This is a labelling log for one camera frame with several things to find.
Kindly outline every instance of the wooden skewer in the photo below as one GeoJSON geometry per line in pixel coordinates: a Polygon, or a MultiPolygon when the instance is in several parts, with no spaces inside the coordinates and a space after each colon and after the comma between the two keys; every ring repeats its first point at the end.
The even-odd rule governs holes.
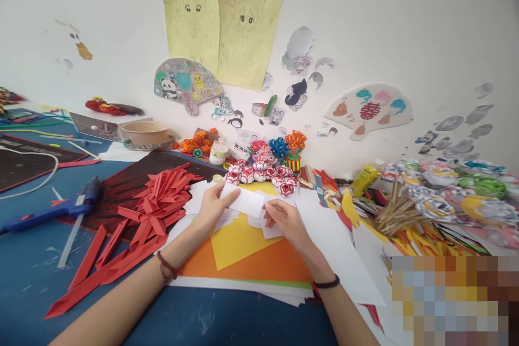
{"type": "Polygon", "coordinates": [[[72,146],[77,147],[78,149],[80,149],[81,151],[84,151],[85,153],[87,153],[88,155],[94,157],[95,159],[99,159],[98,156],[96,156],[95,154],[89,152],[88,150],[83,149],[81,146],[75,144],[74,142],[71,142],[71,141],[68,141],[68,142],[69,142],[72,146]]]}

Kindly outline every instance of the blue table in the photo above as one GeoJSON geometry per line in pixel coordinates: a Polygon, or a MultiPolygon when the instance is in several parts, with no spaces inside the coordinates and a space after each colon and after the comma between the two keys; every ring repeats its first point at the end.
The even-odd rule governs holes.
{"type": "MultiPolygon", "coordinates": [[[[74,134],[74,127],[67,123],[39,129],[56,134],[74,134]]],[[[6,134],[75,149],[67,141],[45,139],[34,133],[6,134]]],[[[109,142],[103,142],[101,145],[89,144],[86,148],[98,154],[106,151],[108,146],[109,142]]],[[[59,169],[45,187],[27,195],[0,200],[0,222],[47,208],[50,201],[55,200],[51,187],[56,188],[63,198],[71,198],[92,177],[98,175],[106,179],[128,165],[126,162],[104,161],[91,166],[59,169]]],[[[44,179],[40,177],[15,187],[0,197],[31,189],[44,179]]],[[[70,230],[71,226],[50,222],[19,234],[0,236],[1,345],[48,344],[117,284],[98,287],[68,313],[43,320],[52,304],[66,293],[93,237],[92,233],[80,230],[74,243],[74,248],[79,250],[70,255],[65,269],[58,270],[57,261],[70,230]]],[[[125,244],[120,244],[118,252],[124,249],[125,244]]],[[[306,304],[295,308],[254,292],[167,287],[150,305],[125,342],[125,345],[144,344],[285,346],[336,345],[337,342],[324,306],[316,300],[307,300],[306,304]]]]}

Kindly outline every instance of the glue gun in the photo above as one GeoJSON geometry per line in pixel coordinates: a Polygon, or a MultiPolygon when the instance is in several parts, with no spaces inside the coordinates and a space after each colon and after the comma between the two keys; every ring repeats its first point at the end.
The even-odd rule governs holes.
{"type": "Polygon", "coordinates": [[[91,179],[75,198],[65,201],[55,207],[51,207],[43,212],[29,214],[22,217],[14,217],[9,219],[1,228],[0,235],[7,232],[19,232],[36,227],[58,216],[69,215],[78,217],[79,215],[88,215],[92,212],[96,204],[97,196],[100,190],[99,177],[91,179]]]}

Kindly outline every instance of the red bracelet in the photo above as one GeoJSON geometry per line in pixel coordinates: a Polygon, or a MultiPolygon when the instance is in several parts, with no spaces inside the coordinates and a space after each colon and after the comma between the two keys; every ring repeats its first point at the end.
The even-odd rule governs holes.
{"type": "Polygon", "coordinates": [[[177,270],[172,267],[165,259],[162,257],[160,250],[157,252],[157,257],[161,262],[161,273],[164,278],[164,284],[167,284],[171,281],[171,279],[175,280],[177,278],[177,270]],[[171,276],[167,276],[164,273],[164,268],[168,269],[171,272],[171,276]]]}

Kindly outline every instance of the black cutting mat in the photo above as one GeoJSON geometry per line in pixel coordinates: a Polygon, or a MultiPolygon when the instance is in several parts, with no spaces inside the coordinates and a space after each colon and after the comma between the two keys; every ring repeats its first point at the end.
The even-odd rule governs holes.
{"type": "MultiPolygon", "coordinates": [[[[43,143],[0,134],[0,145],[20,152],[40,152],[52,154],[59,162],[79,161],[86,154],[56,148],[43,143]]],[[[44,155],[18,154],[0,149],[0,192],[6,191],[27,181],[52,172],[56,161],[44,155]]]]}
{"type": "MultiPolygon", "coordinates": [[[[149,181],[148,174],[158,174],[163,170],[174,169],[188,162],[189,167],[186,170],[204,176],[207,181],[211,181],[215,174],[224,176],[226,173],[222,168],[212,166],[199,159],[184,156],[181,153],[152,152],[101,183],[102,192],[97,204],[92,213],[83,220],[81,228],[97,231],[102,224],[107,229],[108,234],[111,235],[117,225],[126,219],[117,214],[119,206],[133,209],[137,205],[139,199],[134,199],[134,196],[147,188],[145,184],[149,181]]],[[[68,216],[59,218],[59,220],[67,224],[73,224],[75,221],[68,216]]],[[[127,242],[131,241],[136,231],[137,226],[130,223],[125,229],[122,239],[127,242]]]]}

